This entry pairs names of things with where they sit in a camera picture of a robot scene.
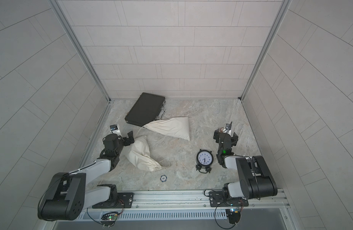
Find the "cream cloth bag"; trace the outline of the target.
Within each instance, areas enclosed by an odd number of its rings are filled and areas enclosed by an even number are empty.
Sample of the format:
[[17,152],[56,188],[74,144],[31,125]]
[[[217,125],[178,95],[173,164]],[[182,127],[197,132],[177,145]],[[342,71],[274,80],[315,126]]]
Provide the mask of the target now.
[[130,145],[128,153],[125,155],[131,164],[143,171],[154,172],[163,167],[151,158],[149,145],[146,136],[140,136]]
[[190,125],[188,117],[173,117],[156,120],[142,126],[159,134],[190,141]]

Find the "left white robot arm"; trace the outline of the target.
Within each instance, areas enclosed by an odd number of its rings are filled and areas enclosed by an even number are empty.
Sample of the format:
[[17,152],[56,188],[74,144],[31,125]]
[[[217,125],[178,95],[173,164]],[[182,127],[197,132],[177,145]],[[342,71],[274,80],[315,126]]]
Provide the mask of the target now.
[[127,137],[116,133],[103,139],[104,149],[93,163],[71,172],[59,172],[38,203],[38,218],[45,221],[75,220],[82,210],[129,209],[133,193],[118,193],[116,185],[101,184],[87,191],[86,186],[117,166],[123,147],[134,143],[133,132]]

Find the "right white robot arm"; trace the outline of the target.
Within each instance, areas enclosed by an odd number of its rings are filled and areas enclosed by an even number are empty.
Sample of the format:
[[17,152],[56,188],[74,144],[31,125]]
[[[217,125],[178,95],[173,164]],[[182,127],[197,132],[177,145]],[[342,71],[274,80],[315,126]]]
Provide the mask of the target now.
[[238,135],[232,136],[227,129],[217,129],[213,135],[219,144],[217,151],[218,163],[227,169],[237,170],[238,181],[226,183],[222,188],[226,200],[235,198],[261,199],[276,196],[278,188],[263,156],[241,156],[232,152],[236,146]]

